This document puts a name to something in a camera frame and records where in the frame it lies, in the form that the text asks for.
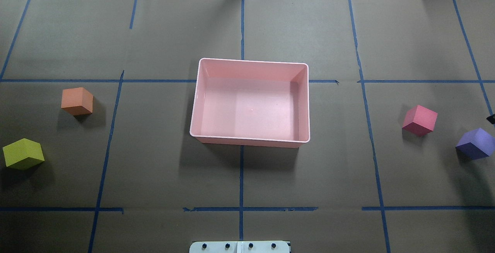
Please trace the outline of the purple foam block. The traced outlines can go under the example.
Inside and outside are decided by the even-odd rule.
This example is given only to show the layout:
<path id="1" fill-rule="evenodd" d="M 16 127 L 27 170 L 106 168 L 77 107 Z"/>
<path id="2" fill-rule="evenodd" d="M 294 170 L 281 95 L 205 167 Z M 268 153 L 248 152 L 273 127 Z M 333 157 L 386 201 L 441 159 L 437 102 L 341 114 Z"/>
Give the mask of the purple foam block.
<path id="1" fill-rule="evenodd" d="M 490 157 L 495 151 L 495 138 L 482 128 L 466 132 L 456 149 L 471 160 Z"/>

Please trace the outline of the orange foam block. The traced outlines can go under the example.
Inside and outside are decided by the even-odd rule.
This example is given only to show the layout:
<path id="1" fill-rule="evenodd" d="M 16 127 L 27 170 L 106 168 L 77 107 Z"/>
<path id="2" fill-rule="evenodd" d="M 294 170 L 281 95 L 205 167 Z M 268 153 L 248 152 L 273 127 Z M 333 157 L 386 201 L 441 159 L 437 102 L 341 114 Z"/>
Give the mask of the orange foam block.
<path id="1" fill-rule="evenodd" d="M 62 91 L 61 109 L 72 116 L 89 115 L 93 112 L 94 96 L 83 87 Z"/>

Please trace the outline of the pink plastic bin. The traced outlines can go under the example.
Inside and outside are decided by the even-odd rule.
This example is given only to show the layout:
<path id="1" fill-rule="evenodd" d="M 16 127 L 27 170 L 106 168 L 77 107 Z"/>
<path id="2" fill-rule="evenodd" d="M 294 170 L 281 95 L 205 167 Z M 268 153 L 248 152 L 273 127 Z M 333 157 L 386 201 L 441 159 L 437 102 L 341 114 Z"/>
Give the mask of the pink plastic bin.
<path id="1" fill-rule="evenodd" d="M 202 58 L 189 133 L 206 144 L 298 148 L 311 140 L 309 66 Z"/>

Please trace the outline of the red foam block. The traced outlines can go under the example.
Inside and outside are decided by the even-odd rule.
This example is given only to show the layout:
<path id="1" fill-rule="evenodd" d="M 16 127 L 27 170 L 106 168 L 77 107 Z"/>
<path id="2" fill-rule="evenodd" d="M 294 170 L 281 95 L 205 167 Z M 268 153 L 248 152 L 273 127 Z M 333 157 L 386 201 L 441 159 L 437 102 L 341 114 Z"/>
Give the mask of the red foam block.
<path id="1" fill-rule="evenodd" d="M 419 137 L 434 131 L 438 113 L 421 105 L 407 111 L 402 129 Z"/>

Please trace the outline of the yellow-green foam block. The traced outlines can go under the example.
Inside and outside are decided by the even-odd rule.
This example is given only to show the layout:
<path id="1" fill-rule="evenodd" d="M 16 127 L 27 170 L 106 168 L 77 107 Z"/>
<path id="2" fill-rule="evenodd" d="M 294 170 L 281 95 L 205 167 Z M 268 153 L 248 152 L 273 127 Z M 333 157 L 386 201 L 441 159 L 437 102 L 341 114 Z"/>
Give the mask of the yellow-green foam block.
<path id="1" fill-rule="evenodd" d="M 23 138 L 2 148 L 7 168 L 27 170 L 45 161 L 42 146 Z"/>

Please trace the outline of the white mounting post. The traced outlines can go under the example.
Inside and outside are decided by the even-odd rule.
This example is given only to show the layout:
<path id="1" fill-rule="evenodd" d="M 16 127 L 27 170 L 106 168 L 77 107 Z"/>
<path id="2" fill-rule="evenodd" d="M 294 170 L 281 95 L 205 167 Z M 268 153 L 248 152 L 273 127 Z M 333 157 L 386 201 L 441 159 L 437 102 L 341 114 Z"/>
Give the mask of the white mounting post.
<path id="1" fill-rule="evenodd" d="M 193 242 L 189 253 L 291 253 L 286 241 L 209 241 Z"/>

